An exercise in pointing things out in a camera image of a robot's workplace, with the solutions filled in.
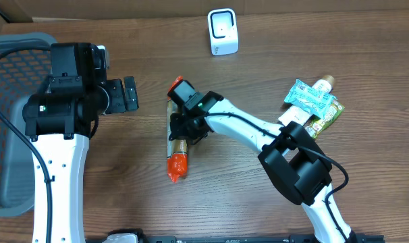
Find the gray basket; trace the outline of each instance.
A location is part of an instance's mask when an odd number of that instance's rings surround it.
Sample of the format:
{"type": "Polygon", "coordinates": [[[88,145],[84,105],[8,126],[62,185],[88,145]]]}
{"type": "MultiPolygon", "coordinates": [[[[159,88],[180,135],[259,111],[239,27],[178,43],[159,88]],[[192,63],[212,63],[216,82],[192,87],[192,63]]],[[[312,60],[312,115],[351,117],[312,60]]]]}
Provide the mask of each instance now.
{"type": "MultiPolygon", "coordinates": [[[[44,33],[0,36],[0,53],[16,47],[49,47],[44,33]]],[[[49,52],[20,51],[0,60],[0,110],[24,133],[22,109],[50,74],[49,52]]],[[[34,170],[29,148],[0,121],[0,217],[20,215],[34,206],[34,170]]]]}

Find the tabletop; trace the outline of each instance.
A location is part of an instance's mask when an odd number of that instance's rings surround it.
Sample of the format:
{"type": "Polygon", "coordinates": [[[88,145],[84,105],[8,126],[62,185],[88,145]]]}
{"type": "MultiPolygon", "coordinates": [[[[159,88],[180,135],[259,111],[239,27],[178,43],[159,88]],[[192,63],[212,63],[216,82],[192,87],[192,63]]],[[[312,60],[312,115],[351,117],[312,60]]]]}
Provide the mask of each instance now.
{"type": "MultiPolygon", "coordinates": [[[[256,154],[210,134],[190,149],[188,176],[166,174],[166,94],[178,75],[198,90],[276,122],[296,78],[335,77],[341,117],[317,139],[350,174],[335,195],[355,232],[409,242],[409,10],[238,16],[239,51],[213,57],[206,17],[6,24],[60,43],[105,45],[108,78],[134,76],[139,110],[100,119],[84,171],[86,237],[123,227],[147,235],[312,234],[256,154]]],[[[343,180],[333,169],[334,184],[343,180]]],[[[0,242],[30,242],[33,212],[0,219],[0,242]]]]}

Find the green snack bag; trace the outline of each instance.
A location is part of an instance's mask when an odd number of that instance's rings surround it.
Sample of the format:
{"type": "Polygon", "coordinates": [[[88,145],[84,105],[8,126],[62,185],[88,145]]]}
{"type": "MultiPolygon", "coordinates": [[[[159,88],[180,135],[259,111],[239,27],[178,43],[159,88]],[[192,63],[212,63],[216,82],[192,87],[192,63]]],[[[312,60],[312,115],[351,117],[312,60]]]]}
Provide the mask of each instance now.
{"type": "Polygon", "coordinates": [[[332,100],[331,106],[325,114],[325,118],[320,119],[319,117],[315,117],[310,124],[305,127],[305,130],[312,138],[317,138],[324,129],[328,128],[339,115],[341,115],[343,110],[343,105],[341,105],[336,99],[332,100]]]}

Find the cable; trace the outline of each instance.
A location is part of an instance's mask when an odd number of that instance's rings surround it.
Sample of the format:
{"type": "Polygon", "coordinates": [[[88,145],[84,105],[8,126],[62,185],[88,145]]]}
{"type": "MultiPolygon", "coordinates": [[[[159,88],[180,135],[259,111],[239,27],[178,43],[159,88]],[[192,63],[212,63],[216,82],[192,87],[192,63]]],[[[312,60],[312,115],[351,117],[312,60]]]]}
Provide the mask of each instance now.
{"type": "Polygon", "coordinates": [[[89,140],[93,138],[95,133],[97,133],[98,125],[99,125],[99,117],[97,116],[97,118],[94,120],[94,127],[92,128],[92,131],[90,132],[89,140]]]}
{"type": "MultiPolygon", "coordinates": [[[[236,118],[242,120],[243,122],[247,123],[248,125],[252,126],[253,128],[257,129],[259,132],[262,132],[263,134],[266,134],[266,135],[268,135],[268,136],[270,136],[272,138],[278,138],[278,136],[268,132],[267,130],[262,129],[261,127],[259,127],[258,125],[252,123],[250,120],[246,119],[245,117],[242,117],[240,115],[236,115],[236,114],[233,114],[233,113],[210,113],[210,114],[200,115],[198,117],[195,117],[195,118],[191,119],[190,121],[194,121],[196,119],[202,119],[202,118],[205,118],[205,117],[208,117],[208,116],[216,116],[216,115],[226,115],[228,117],[236,117],[236,118]]],[[[188,122],[190,122],[190,121],[187,121],[186,123],[182,124],[181,128],[184,127],[185,125],[187,125],[188,122]]],[[[347,242],[348,239],[347,239],[346,235],[344,234],[344,231],[342,230],[342,228],[339,226],[339,224],[338,224],[338,222],[337,222],[337,220],[335,218],[335,215],[333,215],[331,207],[329,206],[329,197],[332,196],[333,194],[335,194],[336,192],[340,191],[345,186],[347,186],[348,179],[349,179],[347,171],[337,161],[334,161],[333,159],[329,158],[326,155],[322,155],[321,153],[316,152],[316,151],[314,151],[312,149],[306,148],[305,146],[301,146],[299,144],[296,144],[295,142],[293,142],[291,140],[286,140],[286,142],[288,144],[292,145],[292,146],[297,146],[299,149],[302,149],[304,151],[308,151],[310,153],[313,153],[313,154],[319,156],[320,158],[322,158],[324,160],[327,160],[332,165],[336,166],[344,174],[344,182],[341,185],[339,185],[337,188],[333,189],[331,192],[326,194],[325,204],[326,204],[326,208],[327,208],[329,214],[331,215],[331,218],[332,218],[337,230],[340,232],[340,234],[342,235],[344,240],[347,242]]]]}
{"type": "MultiPolygon", "coordinates": [[[[48,47],[18,47],[14,49],[10,49],[0,54],[0,60],[11,53],[15,53],[18,51],[28,51],[28,50],[38,50],[38,51],[50,51],[48,47]]],[[[35,146],[21,133],[9,120],[2,114],[0,111],[0,120],[9,128],[17,137],[24,142],[24,144],[34,153],[34,156],[40,163],[40,167],[44,174],[44,183],[46,185],[47,190],[47,232],[46,232],[46,243],[51,242],[51,227],[53,222],[53,197],[51,193],[51,178],[49,175],[49,170],[44,163],[44,159],[41,157],[38,150],[35,146]]]]}

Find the light blue snack wrapper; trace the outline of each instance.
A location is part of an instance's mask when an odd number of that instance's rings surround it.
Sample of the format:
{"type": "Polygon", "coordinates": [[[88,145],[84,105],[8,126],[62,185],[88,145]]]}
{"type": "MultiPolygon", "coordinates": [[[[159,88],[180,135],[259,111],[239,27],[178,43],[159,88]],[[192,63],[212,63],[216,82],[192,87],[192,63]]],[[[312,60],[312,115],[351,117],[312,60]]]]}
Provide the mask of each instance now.
{"type": "Polygon", "coordinates": [[[284,102],[324,119],[334,98],[332,94],[313,89],[302,81],[296,80],[284,102]]]}

